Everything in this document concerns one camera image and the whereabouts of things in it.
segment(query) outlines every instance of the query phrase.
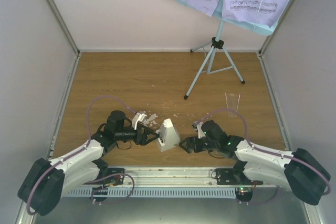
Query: wooden floor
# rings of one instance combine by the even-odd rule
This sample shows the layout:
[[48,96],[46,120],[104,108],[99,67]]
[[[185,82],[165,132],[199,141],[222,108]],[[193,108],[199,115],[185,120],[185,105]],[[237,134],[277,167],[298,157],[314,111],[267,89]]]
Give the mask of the wooden floor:
[[[246,83],[240,83],[233,69],[201,74],[188,100],[183,100],[204,60],[202,52],[136,52],[82,54],[58,134],[54,157],[66,154],[88,138],[86,109],[100,95],[115,95],[136,111],[156,115],[152,128],[164,119],[172,119],[181,139],[196,133],[192,123],[207,113],[226,107],[225,92],[240,94],[238,111],[246,118],[251,141],[280,150],[284,144],[278,129],[264,76],[256,54],[232,54]],[[216,56],[213,69],[229,66],[223,53]],[[125,109],[112,99],[97,101],[90,112],[92,132],[106,122],[113,110]],[[227,112],[215,120],[228,135],[244,136],[239,118]],[[129,143],[121,143],[126,148]],[[112,150],[103,158],[109,165],[139,166],[225,166],[229,159],[215,159],[207,152],[188,154],[179,147],[160,152],[155,142],[147,146],[133,144],[130,150]]]

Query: transparent glass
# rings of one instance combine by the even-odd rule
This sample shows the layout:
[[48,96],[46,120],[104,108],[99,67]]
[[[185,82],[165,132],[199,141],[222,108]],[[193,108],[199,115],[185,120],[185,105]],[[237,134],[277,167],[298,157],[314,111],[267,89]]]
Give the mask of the transparent glass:
[[[234,110],[238,112],[238,106],[240,101],[240,94],[235,93],[226,93],[225,92],[225,99],[226,99],[226,107],[228,109]],[[227,112],[229,117],[233,118],[237,116],[235,113],[228,111]]]

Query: white backdrop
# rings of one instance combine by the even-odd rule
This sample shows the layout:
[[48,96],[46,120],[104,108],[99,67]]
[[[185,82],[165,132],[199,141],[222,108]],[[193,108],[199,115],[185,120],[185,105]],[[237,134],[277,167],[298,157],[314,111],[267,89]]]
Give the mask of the white backdrop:
[[75,59],[46,0],[0,0],[0,223],[14,223],[22,182],[49,150]]
[[[175,0],[54,1],[81,50],[186,50],[219,23]],[[226,23],[222,39],[231,51],[256,51],[265,37]]]
[[331,175],[319,206],[336,223],[336,0],[296,0],[264,54],[289,137]]

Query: metal frame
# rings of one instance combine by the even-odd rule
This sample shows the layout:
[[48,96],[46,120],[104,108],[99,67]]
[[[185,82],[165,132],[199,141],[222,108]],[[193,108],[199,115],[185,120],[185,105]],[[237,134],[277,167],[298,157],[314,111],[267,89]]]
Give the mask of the metal frame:
[[62,18],[62,15],[59,12],[59,10],[58,10],[58,8],[57,8],[54,0],[46,0],[46,1],[47,1],[48,5],[49,5],[51,11],[53,12],[54,16],[56,17],[57,22],[61,26],[61,28],[62,28],[65,36],[67,37],[67,39],[68,39],[68,41],[69,41],[69,43],[70,43],[73,51],[75,52],[75,54],[77,56],[79,56],[80,51],[79,51],[79,49],[78,49],[78,47],[77,47],[77,45],[76,45],[76,43],[75,43],[75,41],[74,41],[71,33],[70,33],[67,25],[65,24],[65,22],[64,22],[64,20]]
[[292,146],[289,142],[289,137],[287,135],[285,122],[283,120],[283,116],[281,114],[279,103],[277,101],[274,88],[272,87],[272,83],[270,81],[266,65],[265,65],[264,60],[262,59],[262,56],[260,54],[258,54],[258,59],[259,59],[260,65],[261,65],[262,72],[264,73],[266,85],[267,85],[267,88],[268,88],[268,93],[269,93],[269,96],[270,96],[271,101],[272,101],[272,105],[273,105],[273,108],[274,108],[274,113],[277,117],[277,121],[278,121],[278,125],[279,125],[279,129],[280,129],[282,139],[284,141],[286,150],[291,150]]
[[[259,58],[259,61],[260,61],[262,71],[263,71],[264,76],[265,76],[265,81],[266,81],[267,88],[268,88],[268,91],[269,91],[269,95],[270,95],[270,98],[271,98],[271,101],[272,101],[274,112],[275,112],[276,117],[277,117],[277,121],[278,121],[278,124],[279,124],[282,139],[284,140],[284,144],[285,144],[286,149],[292,150],[293,149],[292,143],[290,141],[290,137],[288,136],[288,133],[287,133],[288,130],[287,130],[284,118],[282,116],[281,108],[279,106],[275,90],[273,88],[271,79],[270,79],[268,71],[267,71],[267,65],[265,64],[262,55],[258,54],[258,58]],[[324,221],[324,218],[323,218],[323,215],[322,215],[322,212],[321,212],[321,208],[319,206],[311,206],[309,204],[303,203],[302,207],[306,210],[308,221],[311,224],[325,224],[325,221]]]
[[[221,19],[221,21],[220,21],[220,23],[219,23],[219,26],[218,26],[217,34],[216,34],[216,37],[215,37],[215,41],[217,41],[217,42],[218,42],[218,41],[220,40],[220,38],[221,38],[222,31],[223,31],[223,27],[224,27],[224,23],[225,23],[225,21]],[[209,45],[209,44],[211,44],[211,43],[212,43],[212,41],[210,41],[210,42],[208,42],[208,43],[206,43],[206,44],[204,44],[204,45],[201,45],[201,46],[199,46],[199,47],[193,48],[193,49],[190,50],[190,52],[194,52],[194,51],[199,50],[199,49],[201,49],[201,48],[204,49],[204,47],[206,47],[207,45]],[[217,72],[221,72],[221,71],[225,71],[225,70],[229,70],[229,69],[233,68],[233,69],[235,70],[236,74],[238,75],[238,78],[240,79],[241,83],[243,83],[243,84],[245,83],[244,79],[242,78],[241,74],[239,73],[239,71],[238,71],[238,69],[237,69],[235,63],[233,62],[233,60],[232,60],[230,54],[228,53],[228,51],[226,50],[226,48],[225,48],[224,45],[222,46],[222,50],[224,51],[224,53],[225,53],[227,59],[229,60],[231,66],[230,66],[230,67],[221,68],[221,69],[218,69],[218,70],[211,71],[211,68],[212,68],[212,65],[213,65],[213,63],[214,63],[214,59],[215,59],[215,56],[216,56],[216,52],[217,52],[217,48],[214,46],[214,44],[212,44],[210,51],[209,51],[208,54],[205,56],[205,59],[204,59],[202,65],[201,65],[201,67],[199,68],[199,70],[198,70],[198,72],[197,72],[197,74],[196,74],[196,76],[195,76],[193,82],[191,83],[191,85],[190,85],[190,87],[189,87],[189,89],[188,89],[186,95],[184,96],[184,99],[185,99],[185,100],[188,98],[188,96],[190,95],[190,92],[193,90],[193,88],[194,88],[194,86],[195,86],[195,84],[196,84],[196,81],[198,80],[199,75],[200,75],[201,73],[205,73],[205,72],[206,72],[207,74],[211,74],[211,73],[217,73]],[[207,70],[203,70],[204,67],[205,67],[205,65],[206,65],[207,63],[208,63]]]
[[[71,71],[69,73],[66,88],[65,88],[65,91],[64,91],[61,103],[60,103],[59,110],[58,110],[58,118],[56,120],[55,130],[54,130],[54,132],[52,134],[52,137],[51,137],[50,148],[49,148],[49,150],[47,151],[47,154],[46,154],[47,159],[50,159],[52,157],[52,154],[53,154],[53,151],[54,151],[55,142],[56,142],[57,135],[58,135],[59,128],[60,128],[60,124],[61,124],[61,121],[62,121],[62,118],[63,118],[63,115],[64,115],[64,111],[65,111],[65,108],[66,108],[66,105],[67,105],[67,101],[68,101],[68,98],[69,98],[69,94],[70,94],[70,90],[71,90],[71,87],[72,87],[73,79],[74,79],[75,74],[76,74],[76,70],[77,70],[77,67],[78,67],[78,62],[79,62],[80,56],[81,56],[81,54],[79,54],[79,56],[76,57],[75,60],[73,61],[72,68],[71,68]],[[34,221],[34,216],[28,215],[28,213],[26,211],[26,203],[24,203],[22,201],[22,203],[20,205],[20,208],[19,208],[18,215],[16,217],[15,224],[31,224],[31,223],[33,223],[33,221]]]
[[51,143],[50,143],[50,149],[48,150],[48,153],[47,153],[47,157],[49,159],[54,154],[54,149],[55,149],[57,135],[58,135],[58,132],[59,132],[59,128],[61,126],[61,122],[62,122],[62,119],[63,119],[65,108],[66,108],[66,105],[67,105],[67,102],[68,102],[68,99],[69,99],[69,95],[70,95],[71,87],[72,87],[72,84],[73,84],[73,80],[74,80],[75,75],[76,75],[76,71],[77,71],[77,67],[78,67],[80,56],[81,56],[81,53],[79,54],[78,57],[75,58],[75,60],[74,60],[74,62],[72,64],[72,68],[71,68],[71,71],[70,71],[70,74],[69,74],[69,78],[68,78],[68,81],[67,81],[65,92],[64,92],[64,95],[63,95],[63,98],[62,98],[59,110],[58,110],[58,117],[57,117],[57,121],[56,121],[56,125],[55,125],[55,130],[54,130],[54,132],[52,134],[52,140],[51,140]]

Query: purple cable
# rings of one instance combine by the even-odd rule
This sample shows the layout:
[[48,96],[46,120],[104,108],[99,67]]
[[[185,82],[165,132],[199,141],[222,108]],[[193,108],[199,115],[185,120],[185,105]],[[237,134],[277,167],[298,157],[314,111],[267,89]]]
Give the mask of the purple cable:
[[90,122],[89,122],[89,112],[90,112],[91,106],[94,104],[94,102],[96,102],[97,100],[102,99],[102,98],[112,98],[112,99],[115,99],[116,101],[120,102],[126,109],[128,109],[129,111],[131,111],[133,114],[136,114],[136,111],[134,109],[132,109],[131,107],[128,107],[123,101],[121,101],[119,98],[114,97],[112,95],[101,95],[99,97],[94,98],[91,101],[91,103],[88,106],[88,109],[86,111],[86,125],[87,125],[88,131],[89,131],[89,141],[87,143],[87,146],[89,146],[89,144],[91,142],[91,135],[92,135],[91,129],[90,129]]
[[277,191],[275,193],[275,195],[268,199],[268,200],[265,200],[265,201],[262,201],[262,202],[252,202],[252,203],[249,203],[249,202],[246,202],[246,201],[241,201],[239,199],[236,198],[236,201],[241,204],[241,203],[246,203],[246,205],[251,205],[251,206],[259,206],[259,205],[263,205],[263,204],[267,204],[267,203],[271,203],[272,201],[276,200],[280,195],[280,190],[279,190],[279,187],[277,187]]
[[[89,182],[87,182],[85,184],[92,184],[92,183],[100,182],[102,180],[105,180],[105,179],[110,178],[110,177],[115,177],[115,176],[126,176],[126,177],[129,177],[132,180],[132,189],[131,189],[130,193],[126,197],[122,198],[121,200],[109,202],[107,204],[106,203],[105,204],[99,203],[100,205],[113,205],[113,204],[117,204],[117,203],[120,203],[120,202],[123,202],[123,201],[127,200],[133,194],[134,188],[135,188],[135,181],[134,181],[133,177],[131,175],[127,174],[127,173],[115,173],[115,174],[111,174],[111,175],[108,175],[108,176],[106,176],[104,178],[100,178],[100,179],[95,179],[93,181],[89,181]],[[92,202],[94,202],[93,201],[93,195],[94,195],[94,191],[92,192],[92,195],[91,195]]]
[[[266,153],[266,154],[270,154],[270,155],[273,155],[273,156],[277,156],[277,157],[282,157],[281,154],[279,153],[274,153],[274,152],[270,152],[270,151],[267,151],[267,150],[264,150],[264,149],[261,149],[261,148],[258,148],[258,147],[255,147],[253,145],[253,143],[249,140],[249,137],[248,137],[248,130],[247,130],[247,123],[246,123],[246,120],[245,118],[239,114],[237,111],[235,110],[231,110],[231,109],[227,109],[227,108],[222,108],[222,109],[218,109],[218,110],[214,110],[213,112],[209,113],[208,115],[206,115],[205,117],[201,118],[201,120],[199,120],[196,124],[199,124],[200,122],[202,122],[203,120],[207,119],[209,116],[217,113],[217,112],[220,112],[220,111],[230,111],[230,112],[233,112],[235,113],[238,117],[240,117],[240,119],[243,121],[243,124],[244,124],[244,128],[245,128],[245,139],[248,143],[248,145],[250,147],[252,147],[252,149],[255,149],[257,151],[260,151],[260,152],[263,152],[263,153]],[[304,166],[306,166],[307,168],[311,169],[313,172],[315,172],[319,177],[322,178],[322,180],[325,182],[326,186],[327,186],[327,191],[325,191],[323,193],[323,195],[327,195],[329,193],[331,193],[331,184],[330,182],[327,180],[327,178],[322,174],[320,173],[318,170],[316,170],[314,167],[312,167],[310,164],[296,158],[296,157],[291,157],[291,156],[288,156],[288,155],[284,155],[283,156],[284,158],[288,158],[290,160],[293,160],[293,161],[296,161]]]
[[[80,150],[78,150],[78,151],[76,151],[76,152],[70,154],[69,156],[67,156],[67,157],[65,157],[65,158],[63,159],[63,162],[66,161],[66,160],[68,160],[69,158],[72,158],[73,156],[77,155],[78,153],[81,153],[81,152],[84,151],[85,149],[86,149],[86,148],[83,147],[82,149],[80,149]],[[41,181],[44,179],[44,177],[47,176],[47,174],[48,174],[52,169],[54,169],[56,166],[58,166],[58,165],[60,165],[60,164],[62,164],[62,161],[61,161],[61,160],[58,161],[58,162],[56,162],[53,166],[49,167],[49,168],[48,168],[48,169],[47,169],[47,170],[46,170],[46,171],[39,177],[39,179],[36,181],[35,185],[34,185],[33,188],[31,189],[30,194],[29,194],[29,196],[28,196],[28,200],[27,200],[27,206],[26,206],[27,213],[28,213],[29,215],[34,215],[34,214],[35,214],[35,212],[32,212],[32,211],[30,210],[30,205],[31,205],[31,203],[32,203],[32,198],[33,198],[33,195],[34,195],[34,193],[35,193],[35,191],[36,191],[38,185],[41,183]]]
[[[97,100],[101,99],[101,98],[112,98],[112,99],[115,99],[116,101],[120,102],[126,109],[128,109],[128,110],[130,110],[132,113],[136,114],[136,111],[135,111],[135,110],[133,110],[132,108],[128,107],[123,101],[121,101],[119,98],[114,97],[114,96],[112,96],[112,95],[102,95],[102,96],[100,96],[100,97],[97,97],[97,98],[93,99],[93,100],[91,101],[90,105],[88,106],[88,109],[87,109],[87,112],[86,112],[86,122],[87,122],[88,131],[89,131],[89,140],[87,141],[87,144],[86,144],[87,147],[88,147],[88,146],[90,145],[90,143],[91,143],[91,135],[92,135],[92,134],[91,134],[91,129],[90,129],[90,123],[89,123],[89,112],[90,112],[90,109],[91,109],[91,106],[93,105],[93,103],[96,102]],[[55,163],[53,166],[49,167],[49,168],[48,168],[48,169],[47,169],[47,170],[46,170],[46,171],[39,177],[39,179],[36,181],[35,185],[34,185],[33,188],[31,189],[31,192],[30,192],[30,194],[29,194],[29,196],[28,196],[26,209],[27,209],[27,213],[28,213],[29,215],[34,215],[34,214],[36,213],[36,212],[32,212],[32,211],[30,210],[30,205],[31,205],[31,203],[32,203],[33,195],[34,195],[34,193],[35,193],[37,187],[38,187],[39,184],[41,183],[41,181],[44,179],[44,177],[45,177],[45,176],[46,176],[52,169],[54,169],[56,166],[62,164],[62,162],[66,161],[66,160],[68,160],[68,159],[70,159],[70,158],[72,158],[73,156],[76,156],[77,154],[81,153],[81,152],[84,151],[85,149],[86,149],[86,148],[83,147],[82,149],[80,149],[80,150],[78,150],[78,151],[76,151],[76,152],[70,154],[69,156],[66,156],[66,157],[63,159],[63,161],[58,161],[58,162]],[[134,183],[134,179],[133,179],[130,175],[128,175],[128,174],[125,174],[125,175],[126,175],[126,176],[129,176],[129,177],[131,178],[131,180],[133,181],[133,188],[132,188],[132,190],[131,190],[131,193],[130,193],[129,196],[126,197],[126,198],[128,198],[128,197],[131,196],[131,194],[132,194],[133,191],[134,191],[134,185],[135,185],[135,183]]]

